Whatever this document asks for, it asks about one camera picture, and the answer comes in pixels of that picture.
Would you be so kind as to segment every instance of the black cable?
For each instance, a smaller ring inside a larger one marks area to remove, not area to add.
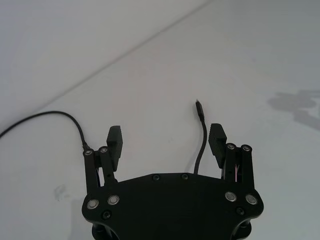
[[[4,130],[1,134],[0,134],[0,139],[7,133],[9,132],[10,130],[12,130],[13,128],[15,128],[16,126],[24,123],[25,121],[28,121],[30,119],[33,119],[33,118],[36,118],[36,117],[39,117],[39,116],[42,116],[42,115],[49,115],[49,114],[60,114],[60,115],[64,115],[68,118],[70,118],[74,124],[76,125],[76,127],[78,128],[79,130],[79,133],[80,133],[80,137],[81,137],[81,141],[82,141],[82,147],[83,147],[83,150],[86,151],[88,149],[90,149],[90,147],[88,146],[88,144],[86,143],[85,141],[85,136],[84,136],[84,133],[81,129],[81,126],[80,124],[77,122],[77,120],[71,116],[70,114],[66,113],[66,112],[63,112],[63,111],[45,111],[45,112],[40,112],[40,113],[37,113],[35,115],[31,115],[31,116],[28,116],[20,121],[17,121],[15,124],[11,125],[10,127],[8,127],[6,130]]]
[[[196,157],[195,160],[195,165],[194,165],[194,174],[198,174],[199,171],[199,165],[200,165],[200,160],[202,158],[202,155],[204,154],[205,148],[206,148],[206,144],[207,144],[207,138],[208,138],[208,133],[207,133],[207,127],[206,127],[206,123],[205,123],[205,114],[204,114],[204,110],[202,108],[201,103],[196,100],[195,102],[195,106],[196,106],[196,111],[198,113],[198,116],[200,118],[201,124],[202,124],[202,128],[203,128],[203,141],[202,141],[202,145],[199,151],[198,156]]]

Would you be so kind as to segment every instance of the white wall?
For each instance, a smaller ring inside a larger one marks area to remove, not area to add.
[[[1,0],[0,129],[206,0]]]
[[[301,87],[320,82],[319,0],[223,0],[212,27],[240,47],[230,54]]]

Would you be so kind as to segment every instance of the bolt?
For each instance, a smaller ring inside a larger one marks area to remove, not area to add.
[[[251,150],[251,147],[249,147],[248,145],[243,145],[242,149],[245,150],[246,152],[249,152]]]
[[[92,151],[91,150],[87,150],[87,151],[85,151],[85,153],[84,153],[85,155],[87,155],[87,156],[89,156],[89,155],[91,155],[92,154]]]
[[[111,195],[109,198],[108,198],[108,204],[109,205],[116,205],[120,200],[120,197],[117,196],[117,195]]]
[[[231,191],[225,193],[225,198],[230,202],[235,202],[237,200],[237,196]]]
[[[153,175],[152,179],[153,179],[154,181],[159,181],[159,180],[160,180],[160,176],[159,176],[158,174]]]
[[[101,152],[101,153],[105,153],[106,151],[107,151],[107,148],[106,148],[106,147],[103,147],[103,148],[100,149],[100,152]]]
[[[228,149],[231,149],[231,150],[235,149],[235,145],[233,145],[232,143],[229,143],[227,147]]]
[[[252,205],[256,205],[258,203],[257,198],[251,194],[246,195],[245,200]]]
[[[242,207],[237,207],[236,210],[235,210],[235,212],[236,212],[237,214],[239,214],[240,216],[245,215],[245,210],[244,210]]]
[[[189,176],[188,176],[188,174],[184,173],[184,174],[181,175],[181,178],[183,180],[188,180]]]
[[[90,201],[88,201],[86,207],[92,210],[98,207],[98,205],[99,205],[99,201],[97,199],[91,199]]]
[[[111,212],[110,211],[104,211],[103,213],[102,213],[102,219],[104,219],[104,220],[107,220],[107,219],[109,219],[109,218],[111,218]]]

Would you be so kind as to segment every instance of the silver screw head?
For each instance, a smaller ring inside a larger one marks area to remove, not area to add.
[[[108,198],[108,204],[109,205],[116,205],[119,202],[120,198],[118,195],[111,195]]]
[[[225,193],[225,198],[230,202],[235,202],[237,200],[237,196],[231,191]]]
[[[92,154],[92,151],[91,151],[91,150],[87,150],[87,151],[85,151],[84,154],[87,155],[87,156],[89,156],[90,154]]]
[[[251,148],[247,145],[243,145],[242,149],[245,150],[246,152],[249,152],[251,150]]]
[[[229,143],[229,144],[227,145],[227,147],[228,147],[228,149],[231,149],[231,150],[235,149],[235,145],[233,145],[233,144],[231,144],[231,143]]]
[[[251,194],[246,195],[245,200],[252,205],[256,205],[258,203],[257,198]]]
[[[97,199],[91,199],[90,201],[88,201],[86,207],[92,210],[98,207],[98,205],[99,205],[99,201]]]

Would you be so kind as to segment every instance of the white surface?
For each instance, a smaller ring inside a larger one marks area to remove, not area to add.
[[[74,115],[95,149],[121,125],[122,181],[192,171],[198,98],[208,126],[253,147],[265,209],[249,239],[318,239],[319,3],[307,2],[217,0],[43,110]],[[35,119],[0,143],[1,239],[91,239],[72,123]],[[208,146],[199,173],[219,177]]]
[[[43,108],[206,0],[0,0],[0,127]]]

